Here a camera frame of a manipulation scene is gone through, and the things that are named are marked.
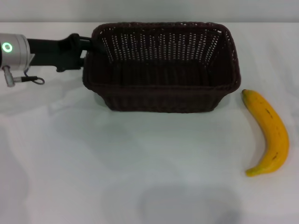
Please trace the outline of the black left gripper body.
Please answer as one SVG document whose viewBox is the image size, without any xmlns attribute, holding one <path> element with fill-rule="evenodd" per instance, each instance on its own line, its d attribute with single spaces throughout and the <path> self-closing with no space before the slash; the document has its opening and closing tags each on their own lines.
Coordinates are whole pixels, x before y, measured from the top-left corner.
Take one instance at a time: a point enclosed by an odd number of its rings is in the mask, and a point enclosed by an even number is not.
<svg viewBox="0 0 299 224">
<path fill-rule="evenodd" d="M 71 34 L 62 40 L 28 39 L 33 59 L 30 66 L 54 66 L 57 72 L 83 67 L 80 36 Z"/>
</svg>

